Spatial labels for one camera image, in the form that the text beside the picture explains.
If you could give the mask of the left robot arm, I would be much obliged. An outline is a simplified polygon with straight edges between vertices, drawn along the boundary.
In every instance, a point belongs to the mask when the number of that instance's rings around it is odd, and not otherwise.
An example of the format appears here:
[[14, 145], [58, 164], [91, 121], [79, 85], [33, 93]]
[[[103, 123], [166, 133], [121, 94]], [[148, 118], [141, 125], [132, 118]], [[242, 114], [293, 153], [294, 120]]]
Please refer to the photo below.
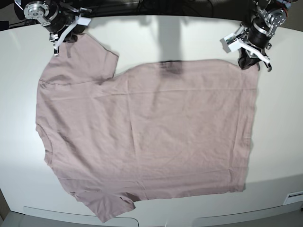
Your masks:
[[288, 17], [290, 0], [250, 0], [248, 12], [240, 27], [222, 39], [227, 52], [239, 52], [238, 65], [242, 70], [263, 62], [270, 72], [272, 66], [266, 50], [271, 39]]

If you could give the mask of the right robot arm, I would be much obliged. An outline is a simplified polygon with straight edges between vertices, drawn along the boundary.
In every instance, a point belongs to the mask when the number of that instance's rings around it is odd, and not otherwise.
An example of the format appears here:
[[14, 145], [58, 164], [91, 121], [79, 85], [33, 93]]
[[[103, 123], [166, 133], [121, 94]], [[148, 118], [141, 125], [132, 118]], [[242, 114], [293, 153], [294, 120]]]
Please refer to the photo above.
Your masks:
[[91, 22], [91, 9], [75, 8], [64, 0], [16, 0], [15, 5], [26, 19], [35, 20], [48, 30], [54, 56], [59, 55], [60, 45], [74, 43], [77, 34], [83, 33]]

